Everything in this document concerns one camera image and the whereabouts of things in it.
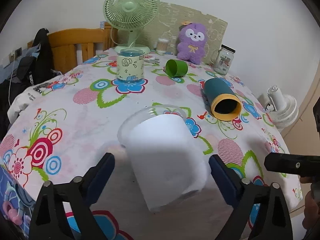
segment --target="glass jar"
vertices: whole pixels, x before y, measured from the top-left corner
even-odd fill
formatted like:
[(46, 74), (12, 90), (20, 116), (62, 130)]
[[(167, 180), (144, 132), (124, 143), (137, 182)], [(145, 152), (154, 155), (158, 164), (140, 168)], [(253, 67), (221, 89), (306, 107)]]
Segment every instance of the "glass jar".
[(213, 70), (221, 75), (226, 75), (229, 71), (235, 52), (236, 51), (234, 49), (222, 44), (221, 49), (218, 52), (217, 59), (213, 64)]
[(141, 49), (122, 49), (117, 57), (117, 78), (124, 82), (137, 82), (143, 78)]

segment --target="floral tablecloth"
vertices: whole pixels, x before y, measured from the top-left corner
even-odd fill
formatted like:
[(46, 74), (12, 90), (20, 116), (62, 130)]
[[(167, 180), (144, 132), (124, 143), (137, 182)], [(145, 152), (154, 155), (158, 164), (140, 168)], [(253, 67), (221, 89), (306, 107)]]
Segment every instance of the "floral tablecloth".
[[(3, 168), (37, 198), (46, 180), (69, 182), (98, 163), (105, 152), (116, 158), (116, 167), (98, 202), (91, 206), (100, 216), (108, 239), (212, 239), (223, 227), (232, 208), (227, 206), (213, 180), (201, 193), (158, 213), (149, 212), (125, 150), (117, 140), (123, 121), (140, 109), (157, 105), (179, 106), (186, 124), (207, 161), (218, 154), (241, 178), (255, 184), (276, 181), (289, 209), (302, 199), (298, 177), (265, 170), (264, 157), (288, 149), (251, 91), (231, 74), (221, 76), (207, 65), (188, 63), (182, 78), (164, 72), (174, 55), (155, 54), (160, 63), (145, 63), (144, 79), (127, 84), (116, 79), (116, 52), (109, 49), (89, 59), (48, 85), (42, 96), (21, 112), (0, 145)], [(243, 104), (241, 114), (222, 122), (208, 111), (202, 93), (204, 82), (220, 78)], [(170, 109), (166, 114), (175, 114)], [(259, 205), (252, 208), (249, 227)], [(68, 221), (77, 229), (72, 210)]]

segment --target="clothing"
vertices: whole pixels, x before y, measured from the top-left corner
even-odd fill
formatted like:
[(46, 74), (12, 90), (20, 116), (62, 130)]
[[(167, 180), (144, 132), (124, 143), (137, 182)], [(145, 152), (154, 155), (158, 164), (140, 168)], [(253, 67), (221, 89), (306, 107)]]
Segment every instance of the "clothing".
[(26, 90), (24, 90), (21, 94), (16, 96), (16, 98), (13, 100), (11, 107), (8, 110), (8, 118), (11, 124), (14, 123), (14, 121), (18, 118), (21, 111), (27, 108), (27, 106), (33, 102), (38, 96), (41, 95), (41, 93), (46, 90), (47, 86), (54, 82), (57, 78), (54, 77), (48, 81), (45, 81), (41, 84), (28, 87)]
[[(20, 83), (11, 82), (10, 85), (10, 77), (9, 80), (5, 80), (0, 84), (0, 140), (4, 138), (6, 135), (10, 121), (7, 116), (7, 111), (9, 110), (10, 104), (13, 103), (16, 96), (21, 94), (26, 88), (40, 84), (53, 78), (55, 75), (52, 72), (54, 69), (53, 66), (53, 56), (51, 47), (49, 44), (49, 39), (47, 33), (49, 31), (47, 29), (40, 29), (33, 42), (33, 47), (38, 47), (37, 57), (27, 56), (20, 59), (18, 68), (17, 68), (17, 78), (21, 81)], [(25, 109), (26, 106), (24, 99), (20, 98), (16, 101), (16, 111)]]

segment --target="white wall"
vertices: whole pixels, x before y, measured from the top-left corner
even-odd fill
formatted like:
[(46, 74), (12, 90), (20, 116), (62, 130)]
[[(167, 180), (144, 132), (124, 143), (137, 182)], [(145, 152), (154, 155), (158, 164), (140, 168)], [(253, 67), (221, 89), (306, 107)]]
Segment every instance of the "white wall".
[[(259, 97), (278, 84), (300, 104), (320, 59), (320, 28), (301, 0), (161, 0), (228, 22), (223, 43), (236, 50), (231, 71)], [(0, 34), (0, 59), (39, 28), (98, 28), (104, 0), (23, 0)]]

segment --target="fan stand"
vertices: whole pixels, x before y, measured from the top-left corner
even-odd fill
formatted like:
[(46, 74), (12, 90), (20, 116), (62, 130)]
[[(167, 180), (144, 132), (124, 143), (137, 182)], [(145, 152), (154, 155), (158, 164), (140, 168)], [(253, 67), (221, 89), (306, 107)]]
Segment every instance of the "fan stand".
[(122, 49), (141, 49), (144, 54), (150, 53), (150, 49), (147, 46), (141, 45), (141, 44), (136, 44), (136, 40), (138, 38), (138, 31), (130, 31), (129, 32), (129, 37), (128, 37), (128, 43), (127, 45), (118, 45), (114, 48), (114, 50), (119, 53)]

